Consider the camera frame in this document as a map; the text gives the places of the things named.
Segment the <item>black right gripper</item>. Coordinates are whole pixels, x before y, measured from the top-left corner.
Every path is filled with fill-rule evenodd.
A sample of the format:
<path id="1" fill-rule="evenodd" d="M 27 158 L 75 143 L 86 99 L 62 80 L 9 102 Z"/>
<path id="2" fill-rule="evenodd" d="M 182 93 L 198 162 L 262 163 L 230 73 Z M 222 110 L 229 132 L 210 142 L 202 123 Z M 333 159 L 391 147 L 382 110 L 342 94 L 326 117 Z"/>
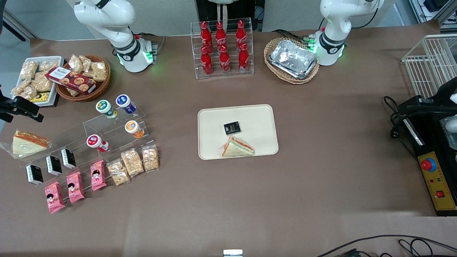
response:
<path id="1" fill-rule="evenodd" d="M 27 99 L 16 96 L 11 99 L 0 93 L 0 119 L 12 122 L 15 115 L 29 117 L 36 122 L 42 122 L 44 116 L 39 114 L 40 107 Z"/>

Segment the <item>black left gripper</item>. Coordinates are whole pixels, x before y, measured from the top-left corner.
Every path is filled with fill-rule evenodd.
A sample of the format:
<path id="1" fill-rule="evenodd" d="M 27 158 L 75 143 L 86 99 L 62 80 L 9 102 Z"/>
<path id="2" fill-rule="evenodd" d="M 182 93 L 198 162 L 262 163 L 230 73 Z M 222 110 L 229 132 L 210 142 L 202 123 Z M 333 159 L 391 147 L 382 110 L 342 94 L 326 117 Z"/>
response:
<path id="1" fill-rule="evenodd" d="M 407 104 L 407 111 L 410 114 L 456 115 L 456 88 L 457 78 L 455 77 L 440 86 L 436 94 L 431 97 L 416 96 L 413 104 Z"/>

